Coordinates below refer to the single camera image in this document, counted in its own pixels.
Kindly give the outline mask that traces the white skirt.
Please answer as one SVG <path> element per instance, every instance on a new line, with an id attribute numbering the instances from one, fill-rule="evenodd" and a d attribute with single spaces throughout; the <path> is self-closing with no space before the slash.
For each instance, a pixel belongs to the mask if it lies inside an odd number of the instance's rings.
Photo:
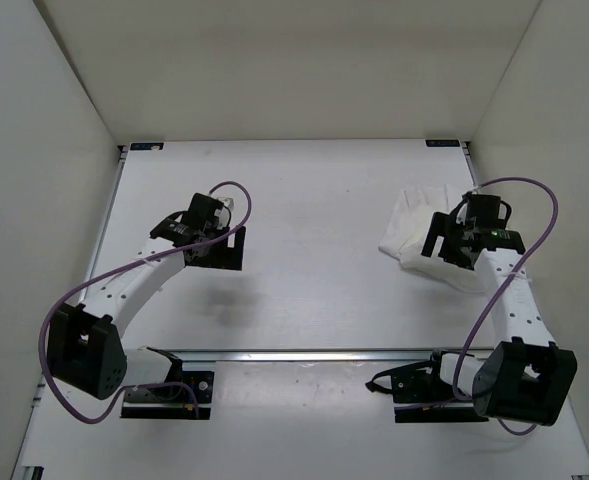
<path id="1" fill-rule="evenodd" d="M 448 264 L 439 257 L 421 255 L 433 214 L 452 211 L 463 193 L 448 184 L 403 188 L 378 248 L 411 274 L 444 282 L 465 294 L 480 295 L 483 287 L 473 271 Z"/>

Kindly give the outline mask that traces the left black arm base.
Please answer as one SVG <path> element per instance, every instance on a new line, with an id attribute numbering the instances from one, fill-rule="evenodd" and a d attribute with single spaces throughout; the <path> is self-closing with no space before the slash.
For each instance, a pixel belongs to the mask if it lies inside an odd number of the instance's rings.
<path id="1" fill-rule="evenodd" d="M 180 386 L 129 391 L 124 395 L 120 410 L 122 419 L 141 420 L 209 420 L 214 393 L 215 371 L 212 367 L 184 365 L 180 374 L 173 373 L 171 381 L 182 381 L 195 394 Z"/>

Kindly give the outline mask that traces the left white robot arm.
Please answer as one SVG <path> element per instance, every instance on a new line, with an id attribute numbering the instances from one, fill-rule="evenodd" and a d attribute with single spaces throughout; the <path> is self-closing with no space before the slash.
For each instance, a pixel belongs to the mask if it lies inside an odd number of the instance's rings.
<path id="1" fill-rule="evenodd" d="M 142 307 L 187 267 L 239 271 L 246 228 L 232 223 L 234 201 L 193 195 L 149 234 L 134 267 L 109 275 L 76 305 L 57 307 L 46 328 L 43 354 L 51 378 L 104 400 L 121 387 L 149 385 L 162 398 L 182 389 L 179 359 L 154 347 L 127 350 L 122 338 Z"/>

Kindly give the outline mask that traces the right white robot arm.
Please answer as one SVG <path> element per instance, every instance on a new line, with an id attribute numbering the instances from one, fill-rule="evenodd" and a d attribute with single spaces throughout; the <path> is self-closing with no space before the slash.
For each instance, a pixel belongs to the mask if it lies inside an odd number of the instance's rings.
<path id="1" fill-rule="evenodd" d="M 482 417 L 551 426 L 578 363 L 544 324 L 524 268 L 527 251 L 507 227 L 510 215 L 500 197 L 473 193 L 451 212 L 433 214 L 421 254 L 475 273 L 489 296 L 483 314 L 493 323 L 496 345 L 485 360 L 437 355 L 422 387 L 439 401 L 455 392 Z"/>

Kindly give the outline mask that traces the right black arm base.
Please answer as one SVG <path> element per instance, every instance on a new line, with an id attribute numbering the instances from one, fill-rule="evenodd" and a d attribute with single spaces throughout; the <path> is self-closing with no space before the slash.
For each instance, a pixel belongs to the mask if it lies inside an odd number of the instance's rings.
<path id="1" fill-rule="evenodd" d="M 392 397 L 396 424 L 488 422 L 471 404 L 456 399 L 451 385 L 440 378 L 443 356 L 444 352 L 435 351 L 427 360 L 378 372 L 365 387 Z"/>

